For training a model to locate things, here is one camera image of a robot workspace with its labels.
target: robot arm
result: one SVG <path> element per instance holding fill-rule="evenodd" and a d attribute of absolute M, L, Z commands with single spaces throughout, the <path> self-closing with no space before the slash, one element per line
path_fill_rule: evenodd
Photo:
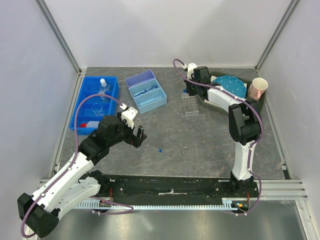
<path fill-rule="evenodd" d="M 210 88 L 184 81 L 186 83 L 186 91 L 190 96 L 198 94 L 201 98 L 219 105 L 228 113 L 229 132 L 235 141 L 235 161 L 230 179 L 236 189 L 243 184 L 252 182 L 253 176 L 250 170 L 252 169 L 256 147 L 254 142 L 259 138 L 261 128 L 257 117 L 241 101 L 246 101 L 253 108 L 258 109 L 257 101 L 239 97 L 236 97 L 238 100 L 235 100 L 235 96 L 232 93 L 225 94 L 221 85 L 211 82 L 211 76 L 206 66 L 197 67 L 197 65 L 191 63 L 184 65 L 183 69 L 187 71 L 187 78 L 191 81 L 215 86 L 215 88 Z"/>
<path fill-rule="evenodd" d="M 99 122 L 98 128 L 81 142 L 76 160 L 71 167 L 74 154 L 43 187 L 32 195 L 23 193 L 18 198 L 18 211 L 22 220 L 30 206 L 41 196 L 26 219 L 26 224 L 40 238 L 51 233 L 68 211 L 83 200 L 96 195 L 101 186 L 109 181 L 101 172 L 94 171 L 93 175 L 74 186 L 81 176 L 108 155 L 110 147 L 124 141 L 138 148 L 147 138 L 142 126 L 138 127 L 137 135 L 134 135 L 134 120 L 138 111 L 133 107 L 122 107 L 123 112 L 119 112 L 117 116 L 105 116 Z M 44 193 L 52 183 L 55 184 Z"/>

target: bottle cap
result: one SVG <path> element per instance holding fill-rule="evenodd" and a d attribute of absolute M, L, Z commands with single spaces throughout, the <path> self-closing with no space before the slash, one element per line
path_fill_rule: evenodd
<path fill-rule="evenodd" d="M 101 83 L 101 86 L 102 86 L 102 87 L 107 86 L 106 80 L 105 80 L 104 78 L 101 78 L 101 79 L 100 79 L 100 83 Z"/>

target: blue plastic bin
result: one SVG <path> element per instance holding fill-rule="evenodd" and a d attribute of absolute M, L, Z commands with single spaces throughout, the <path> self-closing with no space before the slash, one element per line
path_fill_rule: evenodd
<path fill-rule="evenodd" d="M 167 95 L 151 70 L 129 77 L 125 81 L 140 114 L 167 104 Z"/>
<path fill-rule="evenodd" d="M 69 128 L 73 131 L 75 130 L 75 114 L 76 110 L 83 99 L 86 97 L 97 94 L 100 90 L 100 79 L 105 79 L 106 83 L 110 85 L 110 90 L 105 94 L 118 99 L 119 94 L 119 85 L 117 82 L 117 78 L 115 76 L 86 76 L 83 79 L 81 89 L 78 95 L 78 99 L 75 104 L 75 108 L 73 110 L 71 122 Z M 81 124 L 87 123 L 89 121 L 101 121 L 104 116 L 96 116 L 96 114 L 92 111 L 92 107 L 94 104 L 101 104 L 103 106 L 103 114 L 104 115 L 115 115 L 116 114 L 116 106 L 117 103 L 114 100 L 107 98 L 106 100 L 101 99 L 99 96 L 95 96 L 87 100 L 79 110 L 78 118 L 76 120 L 77 124 L 77 133 L 78 135 L 88 135 L 95 128 L 89 127 L 79 127 Z"/>

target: plastic bottle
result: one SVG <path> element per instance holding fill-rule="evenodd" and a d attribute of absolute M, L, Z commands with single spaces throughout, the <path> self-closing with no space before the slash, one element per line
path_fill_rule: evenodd
<path fill-rule="evenodd" d="M 101 86 L 100 86 L 100 90 L 98 91 L 98 94 L 106 94 L 106 92 L 110 90 L 110 85 L 106 83 L 106 80 L 104 78 L 100 79 L 100 84 Z M 102 100 L 107 99 L 105 96 L 100 96 L 100 98 Z"/>
<path fill-rule="evenodd" d="M 99 125 L 99 121 L 88 121 L 88 123 L 86 124 L 86 128 L 93 128 L 93 129 L 97 129 Z"/>

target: reflective floor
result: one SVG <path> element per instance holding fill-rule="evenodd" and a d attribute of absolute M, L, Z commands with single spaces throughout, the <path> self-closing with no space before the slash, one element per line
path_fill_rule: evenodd
<path fill-rule="evenodd" d="M 72 210 L 45 240 L 306 240 L 295 203 L 259 202 L 248 216 L 142 210 L 97 216 Z"/>

